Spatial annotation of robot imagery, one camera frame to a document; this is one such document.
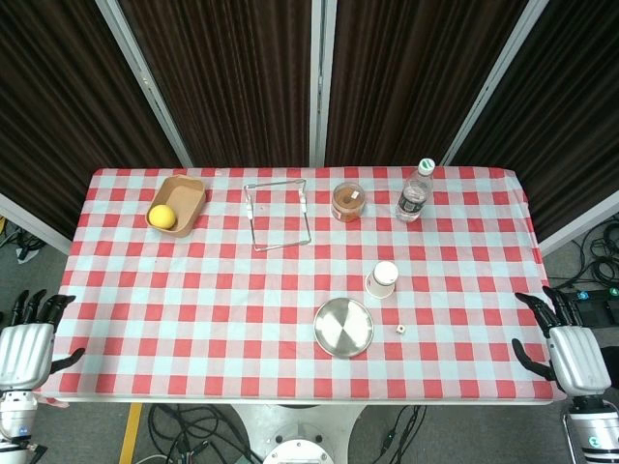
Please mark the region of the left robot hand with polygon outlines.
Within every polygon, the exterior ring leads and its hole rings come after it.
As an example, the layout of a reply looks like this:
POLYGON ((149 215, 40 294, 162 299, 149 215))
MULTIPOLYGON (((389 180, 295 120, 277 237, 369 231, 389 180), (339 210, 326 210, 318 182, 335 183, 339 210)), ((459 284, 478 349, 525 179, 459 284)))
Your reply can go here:
POLYGON ((15 299, 10 324, 1 331, 1 391, 33 391, 49 375, 75 365, 85 354, 79 347, 68 357, 54 360, 56 331, 74 295, 47 297, 44 289, 15 299))

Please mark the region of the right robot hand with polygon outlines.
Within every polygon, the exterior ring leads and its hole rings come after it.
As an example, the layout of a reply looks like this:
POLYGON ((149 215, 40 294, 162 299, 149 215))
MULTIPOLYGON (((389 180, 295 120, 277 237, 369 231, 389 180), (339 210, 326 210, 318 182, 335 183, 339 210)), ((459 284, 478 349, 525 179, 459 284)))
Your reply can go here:
POLYGON ((516 358, 526 370, 554 382, 570 397, 604 394, 611 387, 611 377, 592 330, 583 325, 575 302, 566 294, 548 286, 543 291, 550 304, 520 292, 515 297, 533 312, 545 337, 549 364, 533 361, 520 340, 514 338, 516 358))

